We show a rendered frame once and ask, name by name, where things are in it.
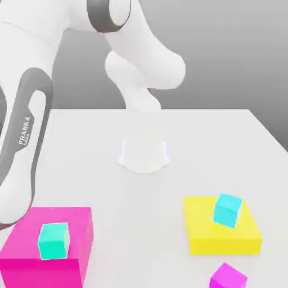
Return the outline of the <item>small teal cube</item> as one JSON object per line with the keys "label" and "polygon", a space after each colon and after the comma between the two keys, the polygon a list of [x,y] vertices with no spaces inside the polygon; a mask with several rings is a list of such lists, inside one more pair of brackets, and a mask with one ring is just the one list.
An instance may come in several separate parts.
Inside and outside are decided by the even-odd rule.
{"label": "small teal cube", "polygon": [[43,224],[38,237],[41,260],[66,259],[70,245],[68,223]]}

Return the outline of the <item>large pink box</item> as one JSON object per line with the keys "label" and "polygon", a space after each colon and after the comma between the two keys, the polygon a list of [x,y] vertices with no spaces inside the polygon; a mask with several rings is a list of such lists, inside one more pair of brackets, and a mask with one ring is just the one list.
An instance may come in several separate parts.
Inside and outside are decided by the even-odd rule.
{"label": "large pink box", "polygon": [[[41,260],[38,237],[43,224],[66,222],[66,259]],[[13,227],[0,251],[5,288],[83,288],[93,242],[89,207],[32,207]]]}

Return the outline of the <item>small magenta cube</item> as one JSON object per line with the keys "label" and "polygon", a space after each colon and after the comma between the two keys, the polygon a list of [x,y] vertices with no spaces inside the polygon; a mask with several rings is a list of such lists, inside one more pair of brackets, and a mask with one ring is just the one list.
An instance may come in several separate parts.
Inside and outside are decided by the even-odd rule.
{"label": "small magenta cube", "polygon": [[223,263],[211,276],[209,288],[246,288],[248,277]]}

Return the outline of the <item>large yellow box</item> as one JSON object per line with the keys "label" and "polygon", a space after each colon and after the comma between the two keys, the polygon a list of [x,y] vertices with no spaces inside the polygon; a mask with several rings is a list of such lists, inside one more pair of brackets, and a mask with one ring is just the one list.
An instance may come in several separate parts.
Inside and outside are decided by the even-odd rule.
{"label": "large yellow box", "polygon": [[234,229],[213,222],[216,196],[184,197],[183,215],[192,255],[258,255],[262,235],[245,202]]}

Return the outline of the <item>small cyan cube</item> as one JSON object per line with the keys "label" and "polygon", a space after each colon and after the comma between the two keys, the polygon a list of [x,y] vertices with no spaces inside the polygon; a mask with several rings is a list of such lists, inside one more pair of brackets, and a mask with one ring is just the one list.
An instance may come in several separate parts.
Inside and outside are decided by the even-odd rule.
{"label": "small cyan cube", "polygon": [[219,195],[213,212],[213,222],[234,229],[236,227],[243,199],[226,193]]}

